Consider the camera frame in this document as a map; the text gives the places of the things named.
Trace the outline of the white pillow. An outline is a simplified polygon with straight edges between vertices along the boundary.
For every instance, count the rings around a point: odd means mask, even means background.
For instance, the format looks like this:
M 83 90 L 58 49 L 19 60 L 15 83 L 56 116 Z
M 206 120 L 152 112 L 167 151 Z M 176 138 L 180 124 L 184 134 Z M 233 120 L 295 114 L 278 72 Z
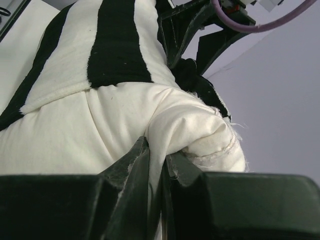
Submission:
M 203 171 L 243 173 L 240 139 L 222 105 L 162 84 L 126 82 L 78 90 L 0 117 L 1 175 L 101 173 L 145 137 L 150 149 L 147 238 L 161 236 L 161 170 L 183 152 Z

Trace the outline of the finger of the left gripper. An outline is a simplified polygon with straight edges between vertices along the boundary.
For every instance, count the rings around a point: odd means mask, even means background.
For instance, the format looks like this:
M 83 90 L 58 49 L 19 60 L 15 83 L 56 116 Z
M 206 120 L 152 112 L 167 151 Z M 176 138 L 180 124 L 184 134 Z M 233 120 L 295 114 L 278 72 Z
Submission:
M 225 28 L 221 31 L 201 36 L 195 60 L 197 73 L 203 75 L 228 47 L 247 35 L 247 33 Z
M 195 33 L 213 16 L 213 7 L 210 3 L 185 3 L 176 7 L 159 3 L 157 13 L 158 40 L 165 51 L 167 66 L 174 68 Z

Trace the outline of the black white striped pillowcase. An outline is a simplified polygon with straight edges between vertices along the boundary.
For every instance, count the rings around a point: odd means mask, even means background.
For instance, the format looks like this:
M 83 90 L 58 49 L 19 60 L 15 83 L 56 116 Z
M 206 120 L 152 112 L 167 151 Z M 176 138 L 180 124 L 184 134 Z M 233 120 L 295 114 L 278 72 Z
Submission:
M 222 105 L 223 116 L 231 119 L 195 60 L 181 57 L 174 68 L 167 66 L 158 40 L 158 4 L 170 2 L 79 0 L 65 7 L 47 26 L 8 105 L 29 111 L 81 90 L 151 83 L 194 92 L 210 107 Z

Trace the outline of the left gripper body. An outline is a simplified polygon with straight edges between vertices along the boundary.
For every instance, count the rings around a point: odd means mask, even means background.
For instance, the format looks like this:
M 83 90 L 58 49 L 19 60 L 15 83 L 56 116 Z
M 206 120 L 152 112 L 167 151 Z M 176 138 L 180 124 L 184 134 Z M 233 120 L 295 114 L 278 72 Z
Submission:
M 219 0 L 217 6 L 214 5 L 212 0 L 190 0 L 185 4 L 212 5 L 212 17 L 207 19 L 198 31 L 210 25 L 218 25 L 221 28 L 230 29 L 226 24 L 227 21 L 248 27 L 256 25 L 256 21 L 248 16 L 245 5 L 239 0 Z

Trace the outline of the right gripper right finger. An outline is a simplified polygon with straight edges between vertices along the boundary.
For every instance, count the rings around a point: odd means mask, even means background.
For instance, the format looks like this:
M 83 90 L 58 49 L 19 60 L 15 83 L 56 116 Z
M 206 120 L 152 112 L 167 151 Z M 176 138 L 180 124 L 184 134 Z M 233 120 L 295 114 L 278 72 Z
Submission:
M 184 155 L 162 168 L 165 240 L 317 240 L 320 189 L 308 177 L 202 171 Z

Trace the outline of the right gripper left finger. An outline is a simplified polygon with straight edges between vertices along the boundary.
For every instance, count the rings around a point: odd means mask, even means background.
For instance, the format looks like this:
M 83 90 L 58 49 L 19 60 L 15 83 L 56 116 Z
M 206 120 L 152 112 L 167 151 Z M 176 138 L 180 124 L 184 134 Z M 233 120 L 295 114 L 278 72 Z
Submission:
M 140 137 L 96 175 L 2 176 L 1 239 L 146 239 L 149 156 Z

